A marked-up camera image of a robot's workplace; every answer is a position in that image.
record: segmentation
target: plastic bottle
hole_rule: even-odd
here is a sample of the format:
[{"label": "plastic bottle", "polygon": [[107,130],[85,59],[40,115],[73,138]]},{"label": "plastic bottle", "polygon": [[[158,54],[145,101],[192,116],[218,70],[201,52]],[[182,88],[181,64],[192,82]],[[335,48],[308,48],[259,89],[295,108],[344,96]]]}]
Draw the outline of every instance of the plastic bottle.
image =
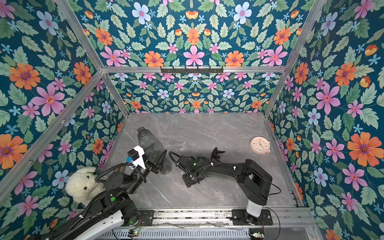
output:
[{"label": "plastic bottle", "polygon": [[[139,127],[137,129],[137,138],[139,145],[144,149],[144,156],[150,160],[155,160],[164,150],[164,146],[159,139],[145,127]],[[160,172],[162,175],[170,173],[172,170],[172,163],[167,157],[164,159],[163,170]]]}]

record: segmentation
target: black cable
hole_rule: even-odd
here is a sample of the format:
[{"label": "black cable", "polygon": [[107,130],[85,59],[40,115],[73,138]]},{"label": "black cable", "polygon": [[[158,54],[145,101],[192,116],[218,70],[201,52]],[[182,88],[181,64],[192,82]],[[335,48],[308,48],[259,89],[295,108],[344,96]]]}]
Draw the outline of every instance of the black cable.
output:
[{"label": "black cable", "polygon": [[275,187],[277,187],[277,188],[279,189],[279,192],[269,194],[268,196],[281,193],[281,189],[280,189],[278,186],[274,185],[272,182],[269,182],[269,181],[265,180],[265,179],[264,179],[262,176],[260,176],[260,174],[258,174],[253,168],[250,167],[250,169],[251,169],[252,172],[254,172],[256,175],[258,175],[261,179],[263,179],[263,180],[266,181],[267,183],[270,183],[270,184],[272,184],[273,186],[275,186]]},{"label": "black cable", "polygon": [[280,225],[280,218],[279,218],[279,216],[276,214],[276,212],[275,211],[273,211],[273,213],[276,215],[276,217],[277,217],[277,220],[279,220],[279,233],[278,233],[278,235],[277,235],[277,237],[275,237],[275,239],[274,240],[276,240],[279,236],[280,236],[280,231],[281,231],[281,225]]}]

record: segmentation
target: floral wallpaper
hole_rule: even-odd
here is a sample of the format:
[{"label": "floral wallpaper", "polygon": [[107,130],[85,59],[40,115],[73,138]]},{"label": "floral wallpaper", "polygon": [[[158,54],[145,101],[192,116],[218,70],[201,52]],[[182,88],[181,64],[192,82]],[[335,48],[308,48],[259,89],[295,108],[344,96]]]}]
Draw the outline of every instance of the floral wallpaper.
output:
[{"label": "floral wallpaper", "polygon": [[94,73],[56,5],[39,2],[0,1],[0,180]]},{"label": "floral wallpaper", "polygon": [[100,81],[0,208],[0,239],[45,234],[83,207],[65,192],[69,176],[82,167],[101,169],[123,115]]},{"label": "floral wallpaper", "polygon": [[312,4],[85,0],[76,14],[106,66],[277,66],[286,63]]},{"label": "floral wallpaper", "polygon": [[327,240],[384,238],[383,7],[329,1],[270,115]]},{"label": "floral wallpaper", "polygon": [[258,112],[267,108],[275,73],[111,75],[130,112]]}]

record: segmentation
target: plush toy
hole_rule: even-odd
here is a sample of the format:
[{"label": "plush toy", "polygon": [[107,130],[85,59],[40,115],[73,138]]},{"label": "plush toy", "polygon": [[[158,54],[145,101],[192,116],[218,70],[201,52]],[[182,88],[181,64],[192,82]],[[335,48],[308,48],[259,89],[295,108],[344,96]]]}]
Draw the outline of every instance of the plush toy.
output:
[{"label": "plush toy", "polygon": [[94,196],[104,191],[102,183],[95,182],[95,167],[84,167],[77,170],[69,179],[65,190],[78,203],[88,205]]}]

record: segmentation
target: white clock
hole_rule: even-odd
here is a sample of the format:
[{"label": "white clock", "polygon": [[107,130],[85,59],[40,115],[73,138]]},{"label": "white clock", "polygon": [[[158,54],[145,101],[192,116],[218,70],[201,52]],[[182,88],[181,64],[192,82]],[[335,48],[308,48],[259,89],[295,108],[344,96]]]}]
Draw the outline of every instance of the white clock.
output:
[{"label": "white clock", "polygon": [[263,137],[254,137],[251,141],[251,149],[257,154],[268,154],[270,150],[270,142]]}]

